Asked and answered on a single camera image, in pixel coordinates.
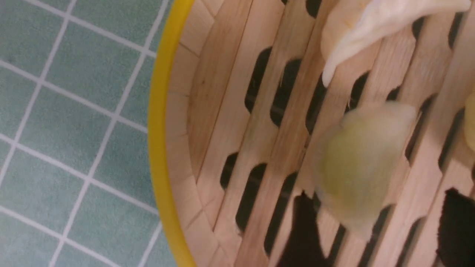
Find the yellow steamer rim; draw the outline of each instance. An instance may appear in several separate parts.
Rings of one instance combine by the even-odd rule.
[[[192,5],[193,0],[175,0],[170,10],[153,68],[148,119],[153,191],[163,230],[177,265],[180,267],[192,267],[196,264],[181,230],[171,192],[165,146],[165,111],[173,58]]]

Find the green tile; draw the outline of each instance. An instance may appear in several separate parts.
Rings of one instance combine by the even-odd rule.
[[[62,22],[25,1],[2,0],[0,59],[39,76]]]
[[[152,43],[150,44],[151,51],[157,51],[158,44],[160,44],[160,40],[162,38],[163,29],[165,29],[165,24],[168,19],[168,15],[170,14],[171,7],[173,6],[173,0],[168,1],[167,8],[165,9],[165,13],[163,14],[163,18],[161,20],[160,25],[158,26],[158,30],[153,36]]]
[[[150,252],[145,267],[174,267],[176,265],[175,258],[168,246],[165,233],[162,231]]]
[[[47,81],[113,111],[139,55],[138,51],[70,23]]]
[[[109,117],[42,88],[20,143],[88,173],[109,122]]]
[[[155,206],[150,181],[147,135],[117,123],[94,178]]]
[[[5,267],[45,267],[58,239],[0,213],[0,262]]]
[[[14,138],[35,83],[0,67],[0,133]]]
[[[0,204],[62,233],[83,181],[16,150],[0,187]]]
[[[137,266],[156,215],[91,185],[68,237],[123,267]]]
[[[122,117],[147,126],[150,79],[155,60],[147,57],[122,110]]]
[[[41,0],[41,2],[59,10],[66,11],[67,6],[71,2],[71,0]]]
[[[108,265],[87,255],[86,253],[73,248],[70,245],[64,245],[56,267],[107,267]]]
[[[161,0],[78,0],[73,15],[143,45]]]

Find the white dumpling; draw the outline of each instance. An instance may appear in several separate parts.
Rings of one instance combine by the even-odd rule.
[[[377,40],[423,16],[466,11],[470,5],[470,0],[340,0],[322,30],[323,85],[328,87],[340,63]]]
[[[314,151],[318,198],[363,240],[371,237],[416,116],[413,106],[399,102],[356,108],[321,137]]]

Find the bamboo steamer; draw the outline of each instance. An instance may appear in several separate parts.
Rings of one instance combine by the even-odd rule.
[[[435,263],[445,190],[473,193],[475,156],[460,124],[475,84],[475,7],[384,38],[324,88],[320,33],[336,2],[175,1],[152,79],[149,140],[180,266],[275,266],[291,227],[287,203],[314,195],[319,136],[356,105],[387,99],[423,113],[374,238],[345,232],[322,206],[321,244],[339,267]]]

